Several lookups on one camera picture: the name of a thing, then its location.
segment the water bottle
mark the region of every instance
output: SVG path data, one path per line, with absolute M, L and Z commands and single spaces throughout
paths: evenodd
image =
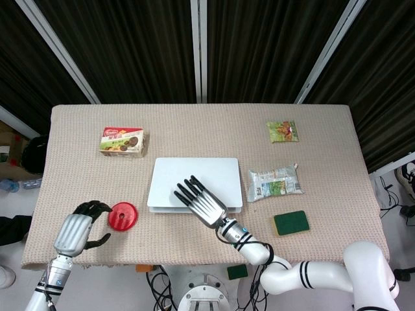
M 27 180 L 27 181 L 22 181 L 21 184 L 23 185 L 24 189 L 34 189 L 34 188 L 39 188 L 40 185 L 42 184 L 42 179 L 34 179 L 34 180 Z
M 10 179 L 0 181 L 0 189 L 7 192 L 16 192 L 19 190 L 19 183 Z

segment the dark curtain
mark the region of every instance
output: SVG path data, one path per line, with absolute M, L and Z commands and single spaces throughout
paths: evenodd
M 208 102 L 292 103 L 348 0 L 209 0 Z
M 369 172 L 415 152 L 415 1 L 368 1 L 305 102 L 349 105 Z
M 2 107 L 47 133 L 53 106 L 88 103 L 15 1 L 1 2 L 0 33 Z
M 196 102 L 189 0 L 36 4 L 101 102 Z

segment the shoe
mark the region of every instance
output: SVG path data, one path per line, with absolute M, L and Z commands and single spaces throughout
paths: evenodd
M 0 290 L 13 285 L 16 274 L 9 267 L 0 266 Z
M 395 169 L 395 177 L 415 202 L 415 161 Z

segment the red lid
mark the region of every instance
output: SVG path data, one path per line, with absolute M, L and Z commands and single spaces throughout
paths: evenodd
M 108 222 L 112 229 L 117 231 L 129 230 L 137 221 L 138 212 L 134 205 L 128 202 L 120 202 L 112 207 L 108 214 Z

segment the green sponge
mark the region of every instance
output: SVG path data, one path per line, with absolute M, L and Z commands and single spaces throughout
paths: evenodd
M 246 269 L 245 264 L 228 267 L 229 280 L 240 279 L 241 277 L 247 277 L 247 276 L 248 276 L 248 270 Z
M 290 235 L 310 229 L 304 211 L 275 215 L 274 222 L 279 235 Z

